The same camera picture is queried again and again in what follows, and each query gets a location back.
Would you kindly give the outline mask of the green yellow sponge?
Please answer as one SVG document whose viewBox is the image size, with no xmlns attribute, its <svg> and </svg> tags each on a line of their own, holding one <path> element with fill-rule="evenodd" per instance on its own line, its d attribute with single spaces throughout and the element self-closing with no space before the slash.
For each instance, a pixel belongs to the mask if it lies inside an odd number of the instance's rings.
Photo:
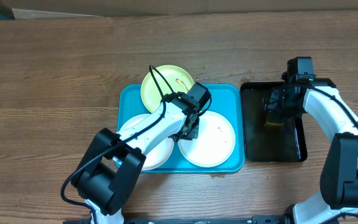
<svg viewBox="0 0 358 224">
<path fill-rule="evenodd" d="M 267 118 L 265 124 L 267 126 L 283 126 L 285 119 L 281 116 L 281 114 L 275 112 L 267 112 Z"/>
</svg>

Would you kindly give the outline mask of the yellow plate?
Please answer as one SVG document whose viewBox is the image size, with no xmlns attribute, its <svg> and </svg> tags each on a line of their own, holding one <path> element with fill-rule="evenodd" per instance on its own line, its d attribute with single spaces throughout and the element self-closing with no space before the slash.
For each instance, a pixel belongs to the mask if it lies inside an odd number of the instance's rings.
<svg viewBox="0 0 358 224">
<path fill-rule="evenodd" d="M 161 65 L 157 67 L 157 70 L 164 76 L 174 92 L 187 93 L 195 84 L 191 75 L 186 70 L 176 65 Z M 154 75 L 162 93 L 164 95 L 170 94 L 171 89 L 165 83 L 163 78 L 156 71 L 154 71 Z M 150 72 L 143 79 L 140 88 L 140 96 L 144 106 L 149 112 L 153 113 L 159 107 L 162 97 Z"/>
</svg>

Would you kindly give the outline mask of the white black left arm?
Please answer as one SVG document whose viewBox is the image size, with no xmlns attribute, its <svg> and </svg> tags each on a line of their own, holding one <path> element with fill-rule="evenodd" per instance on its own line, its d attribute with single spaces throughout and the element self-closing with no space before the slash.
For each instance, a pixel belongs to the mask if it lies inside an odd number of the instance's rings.
<svg viewBox="0 0 358 224">
<path fill-rule="evenodd" d="M 170 138 L 193 140 L 198 137 L 204 106 L 211 93 L 195 83 L 188 93 L 171 93 L 162 98 L 158 109 L 131 128 L 117 133 L 100 130 L 79 163 L 65 181 L 77 189 L 82 204 L 90 210 L 90 223 L 115 215 L 134 190 L 146 155 Z"/>
</svg>

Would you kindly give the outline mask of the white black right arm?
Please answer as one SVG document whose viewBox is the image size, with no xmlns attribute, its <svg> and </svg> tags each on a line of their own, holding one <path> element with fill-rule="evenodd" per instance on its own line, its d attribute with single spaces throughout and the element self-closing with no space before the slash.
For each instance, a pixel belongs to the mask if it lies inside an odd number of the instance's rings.
<svg viewBox="0 0 358 224">
<path fill-rule="evenodd" d="M 310 114 L 330 140 L 319 190 L 304 202 L 291 205 L 281 223 L 338 223 L 358 218 L 358 117 L 328 78 L 317 78 L 311 57 L 287 62 L 283 85 L 264 98 L 267 125 Z"/>
</svg>

